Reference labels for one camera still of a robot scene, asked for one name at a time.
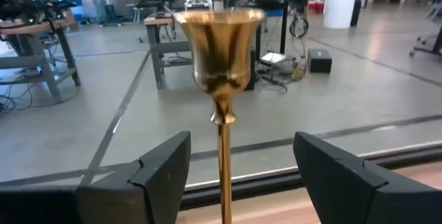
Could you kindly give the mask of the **slim gold candlestick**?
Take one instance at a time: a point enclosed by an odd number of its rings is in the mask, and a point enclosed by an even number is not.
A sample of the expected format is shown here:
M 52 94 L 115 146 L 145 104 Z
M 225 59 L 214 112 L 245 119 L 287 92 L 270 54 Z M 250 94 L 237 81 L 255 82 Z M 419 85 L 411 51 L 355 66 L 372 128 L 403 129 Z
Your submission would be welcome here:
M 177 12 L 193 56 L 193 77 L 214 103 L 210 120 L 217 126 L 222 224 L 232 224 L 230 126 L 233 96 L 251 78 L 251 42 L 265 12 L 256 8 Z

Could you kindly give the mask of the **black floor box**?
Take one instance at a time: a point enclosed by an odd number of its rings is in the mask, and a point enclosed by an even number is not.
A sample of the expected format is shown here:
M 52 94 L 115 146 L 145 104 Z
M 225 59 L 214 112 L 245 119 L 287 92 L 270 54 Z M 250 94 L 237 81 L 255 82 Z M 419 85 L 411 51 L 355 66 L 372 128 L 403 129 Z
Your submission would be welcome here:
M 309 49 L 307 52 L 307 66 L 310 73 L 330 74 L 332 56 L 325 49 Z

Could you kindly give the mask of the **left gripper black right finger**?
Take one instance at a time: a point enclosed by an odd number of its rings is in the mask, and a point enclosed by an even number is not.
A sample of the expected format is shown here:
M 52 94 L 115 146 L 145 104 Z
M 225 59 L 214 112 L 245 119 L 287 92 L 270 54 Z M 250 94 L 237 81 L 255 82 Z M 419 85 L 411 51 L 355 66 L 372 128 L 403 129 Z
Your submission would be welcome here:
M 442 224 L 442 190 L 305 132 L 293 150 L 322 224 Z

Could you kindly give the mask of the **black standing desk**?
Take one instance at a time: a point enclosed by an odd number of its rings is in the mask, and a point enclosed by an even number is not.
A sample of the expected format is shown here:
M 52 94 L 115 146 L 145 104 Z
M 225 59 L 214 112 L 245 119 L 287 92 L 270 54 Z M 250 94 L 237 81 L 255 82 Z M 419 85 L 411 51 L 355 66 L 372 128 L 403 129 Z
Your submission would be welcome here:
M 280 53 L 285 52 L 287 36 L 287 17 L 289 14 L 289 5 L 295 7 L 306 6 L 307 0 L 254 0 L 255 3 L 264 10 L 282 10 L 282 25 L 280 34 Z

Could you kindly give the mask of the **white floor device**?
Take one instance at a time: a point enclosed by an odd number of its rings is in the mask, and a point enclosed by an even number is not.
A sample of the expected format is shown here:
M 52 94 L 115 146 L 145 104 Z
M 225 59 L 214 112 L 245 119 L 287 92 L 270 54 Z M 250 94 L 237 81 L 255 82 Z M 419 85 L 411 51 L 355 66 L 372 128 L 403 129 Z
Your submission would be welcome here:
M 286 59 L 289 59 L 287 55 L 269 52 L 260 58 L 260 63 L 267 66 L 272 66 L 274 64 L 283 62 Z

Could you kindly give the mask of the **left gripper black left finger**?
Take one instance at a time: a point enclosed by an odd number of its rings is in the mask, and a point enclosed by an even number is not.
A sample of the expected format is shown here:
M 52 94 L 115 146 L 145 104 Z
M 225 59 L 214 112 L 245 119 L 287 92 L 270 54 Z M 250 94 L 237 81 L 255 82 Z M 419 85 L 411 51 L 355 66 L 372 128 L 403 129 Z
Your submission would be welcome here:
M 181 131 L 92 184 L 0 187 L 0 224 L 175 224 L 190 157 Z

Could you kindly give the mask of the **white building column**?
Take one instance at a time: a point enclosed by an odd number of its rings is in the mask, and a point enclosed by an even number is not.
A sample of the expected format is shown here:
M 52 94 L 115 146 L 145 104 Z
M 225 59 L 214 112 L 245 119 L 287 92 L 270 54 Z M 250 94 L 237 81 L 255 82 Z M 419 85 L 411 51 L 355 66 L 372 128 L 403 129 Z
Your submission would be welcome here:
M 355 0 L 325 0 L 323 26 L 331 29 L 348 29 Z

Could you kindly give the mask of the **small grey workbench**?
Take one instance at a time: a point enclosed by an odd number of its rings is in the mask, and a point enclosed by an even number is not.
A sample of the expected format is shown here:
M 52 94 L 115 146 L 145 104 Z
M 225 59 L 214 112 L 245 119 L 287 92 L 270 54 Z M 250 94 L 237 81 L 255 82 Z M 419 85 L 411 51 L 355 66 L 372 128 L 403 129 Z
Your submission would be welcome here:
M 157 88 L 164 87 L 164 69 L 174 66 L 190 66 L 193 64 L 191 58 L 185 59 L 183 62 L 168 62 L 165 61 L 164 54 L 189 52 L 189 45 L 187 41 L 170 41 L 162 43 L 160 41 L 160 26 L 173 25 L 175 19 L 172 14 L 167 13 L 164 17 L 147 17 L 143 20 L 146 27 L 148 43 L 150 46 L 150 55 L 153 63 L 153 72 L 155 76 Z

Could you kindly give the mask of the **grey workbench wooden top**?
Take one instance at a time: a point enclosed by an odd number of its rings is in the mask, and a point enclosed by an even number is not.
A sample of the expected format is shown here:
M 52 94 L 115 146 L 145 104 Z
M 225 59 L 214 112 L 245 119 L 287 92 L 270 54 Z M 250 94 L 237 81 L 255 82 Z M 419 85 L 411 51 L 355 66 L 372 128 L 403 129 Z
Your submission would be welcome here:
M 18 40 L 24 40 L 29 44 L 32 50 L 31 55 L 18 55 L 16 57 L 0 57 L 0 71 L 16 68 L 39 68 L 40 73 L 36 76 L 18 78 L 18 77 L 0 77 L 0 86 L 9 86 L 15 84 L 46 83 L 52 100 L 55 104 L 63 101 L 59 84 L 64 80 L 71 78 L 75 86 L 80 86 L 80 78 L 75 63 L 75 58 L 67 42 L 64 28 L 68 25 L 66 20 L 52 20 L 43 24 L 24 25 L 14 22 L 0 22 L 0 35 L 17 36 Z M 53 32 L 58 37 L 58 42 L 64 53 L 67 68 L 63 71 L 54 71 L 51 67 L 51 61 L 46 56 L 44 45 L 39 39 L 39 34 L 44 32 Z

